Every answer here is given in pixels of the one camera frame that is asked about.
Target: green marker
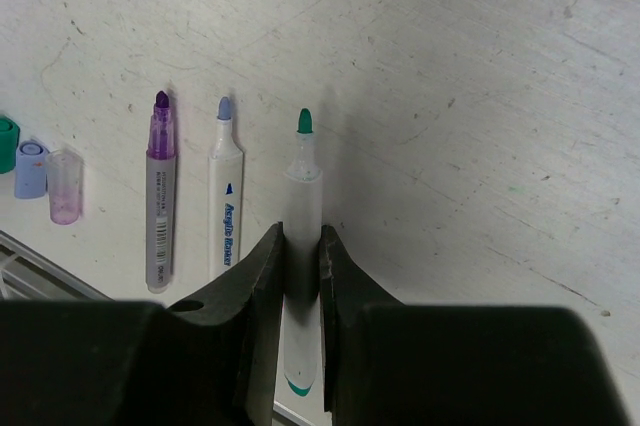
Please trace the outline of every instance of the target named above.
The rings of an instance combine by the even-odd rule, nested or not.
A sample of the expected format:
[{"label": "green marker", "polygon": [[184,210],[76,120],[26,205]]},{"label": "green marker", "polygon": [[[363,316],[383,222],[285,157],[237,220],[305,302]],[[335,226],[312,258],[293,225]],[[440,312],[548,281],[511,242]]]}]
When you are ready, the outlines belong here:
[{"label": "green marker", "polygon": [[316,378],[320,311],[318,242],[322,228],[322,170],[315,161],[315,134],[308,109],[298,119],[297,154],[285,172],[285,286],[282,329],[284,375],[306,396]]},{"label": "green marker", "polygon": [[16,167],[16,149],[20,128],[7,117],[0,117],[0,174]]}]

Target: green marker cap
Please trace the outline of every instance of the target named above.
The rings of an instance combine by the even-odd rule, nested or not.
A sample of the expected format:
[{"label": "green marker cap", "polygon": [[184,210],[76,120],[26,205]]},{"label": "green marker cap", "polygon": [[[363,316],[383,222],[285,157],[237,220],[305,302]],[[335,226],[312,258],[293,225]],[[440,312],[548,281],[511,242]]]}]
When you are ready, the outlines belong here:
[{"label": "green marker cap", "polygon": [[311,119],[311,112],[307,108],[300,111],[300,118],[298,118],[298,132],[300,134],[313,133],[313,120]]},{"label": "green marker cap", "polygon": [[0,174],[16,167],[16,149],[20,139],[20,128],[9,118],[0,117]]}]

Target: blue marker cap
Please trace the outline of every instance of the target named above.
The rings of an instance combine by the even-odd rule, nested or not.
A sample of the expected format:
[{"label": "blue marker cap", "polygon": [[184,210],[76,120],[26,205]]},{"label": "blue marker cap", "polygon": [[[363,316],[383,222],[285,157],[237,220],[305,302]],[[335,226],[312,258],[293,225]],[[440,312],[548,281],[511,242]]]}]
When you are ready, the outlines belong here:
[{"label": "blue marker cap", "polygon": [[47,192],[44,159],[47,148],[36,141],[23,141],[16,150],[14,196],[18,199],[40,198]]},{"label": "blue marker cap", "polygon": [[231,100],[226,96],[220,100],[218,106],[218,119],[228,121],[231,119]]}]

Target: blue marker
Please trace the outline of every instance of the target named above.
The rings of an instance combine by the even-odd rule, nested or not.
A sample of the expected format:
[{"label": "blue marker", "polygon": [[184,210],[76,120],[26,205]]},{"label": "blue marker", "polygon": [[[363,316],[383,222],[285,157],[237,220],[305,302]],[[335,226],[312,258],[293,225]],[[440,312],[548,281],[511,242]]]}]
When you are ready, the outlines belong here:
[{"label": "blue marker", "polygon": [[232,105],[218,106],[217,138],[209,152],[209,280],[234,266],[240,253],[244,153],[233,141]]}]

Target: barcode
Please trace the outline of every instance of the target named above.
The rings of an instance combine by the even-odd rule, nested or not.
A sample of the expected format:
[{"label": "barcode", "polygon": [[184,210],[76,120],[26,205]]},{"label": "barcode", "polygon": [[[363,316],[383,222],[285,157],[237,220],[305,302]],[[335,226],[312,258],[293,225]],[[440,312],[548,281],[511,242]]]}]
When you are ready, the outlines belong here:
[{"label": "barcode", "polygon": [[156,263],[167,262],[167,218],[156,218]]}]

